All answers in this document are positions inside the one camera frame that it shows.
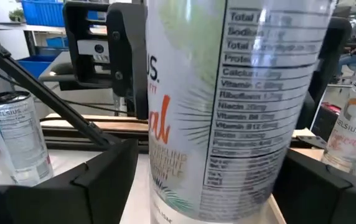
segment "metal frame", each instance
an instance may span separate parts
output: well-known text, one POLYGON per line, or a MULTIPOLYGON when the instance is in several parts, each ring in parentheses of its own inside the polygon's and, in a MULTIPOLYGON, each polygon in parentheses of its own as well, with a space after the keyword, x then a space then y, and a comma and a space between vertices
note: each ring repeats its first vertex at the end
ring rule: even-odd
POLYGON ((23 87, 33 93, 38 99, 52 108, 63 119, 68 121, 74 128, 79 130, 85 137, 105 150, 111 145, 121 142, 120 138, 105 134, 94 123, 89 123, 77 111, 62 101, 54 92, 44 84, 38 82, 29 72, 24 70, 15 60, 11 58, 4 47, 0 45, 0 68, 13 77, 23 87))

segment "red celsius can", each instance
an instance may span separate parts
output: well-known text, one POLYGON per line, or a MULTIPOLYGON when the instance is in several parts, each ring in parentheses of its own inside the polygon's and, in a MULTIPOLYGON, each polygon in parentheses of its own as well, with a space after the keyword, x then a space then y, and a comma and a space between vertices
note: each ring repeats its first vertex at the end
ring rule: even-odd
POLYGON ((356 175, 356 83, 330 134, 322 162, 356 175))

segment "nutrition facts label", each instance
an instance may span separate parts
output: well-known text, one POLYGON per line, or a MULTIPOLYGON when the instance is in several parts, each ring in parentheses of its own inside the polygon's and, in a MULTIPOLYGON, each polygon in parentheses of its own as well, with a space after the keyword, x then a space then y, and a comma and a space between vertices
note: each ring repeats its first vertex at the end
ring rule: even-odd
POLYGON ((227 1, 224 16, 200 203, 208 220, 246 217, 268 199, 329 19, 237 5, 227 1))

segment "white shelf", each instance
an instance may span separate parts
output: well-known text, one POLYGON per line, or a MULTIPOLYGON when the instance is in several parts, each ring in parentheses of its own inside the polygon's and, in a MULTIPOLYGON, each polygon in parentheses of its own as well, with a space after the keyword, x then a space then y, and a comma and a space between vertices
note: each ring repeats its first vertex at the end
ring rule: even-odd
MULTIPOLYGON (((41 31, 41 32, 57 32, 65 34, 64 27, 49 27, 49 26, 35 26, 27 24, 0 24, 0 30, 23 30, 23 31, 41 31)), ((91 28, 95 34, 106 34, 106 29, 91 28)))

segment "blue container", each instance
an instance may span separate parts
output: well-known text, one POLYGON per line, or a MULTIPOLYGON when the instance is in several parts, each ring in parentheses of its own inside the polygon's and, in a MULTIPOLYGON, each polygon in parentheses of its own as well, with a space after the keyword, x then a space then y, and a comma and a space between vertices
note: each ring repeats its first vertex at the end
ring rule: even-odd
POLYGON ((48 47, 65 47, 68 48, 68 40, 67 37, 54 37, 54 38, 47 38, 47 45, 48 47))
MULTIPOLYGON (((55 0, 22 0, 26 23, 29 25, 65 27, 63 3, 55 0)), ((88 18, 98 19, 98 13, 90 11, 88 18)))
POLYGON ((28 72, 38 78, 57 56, 36 55, 18 60, 28 72))

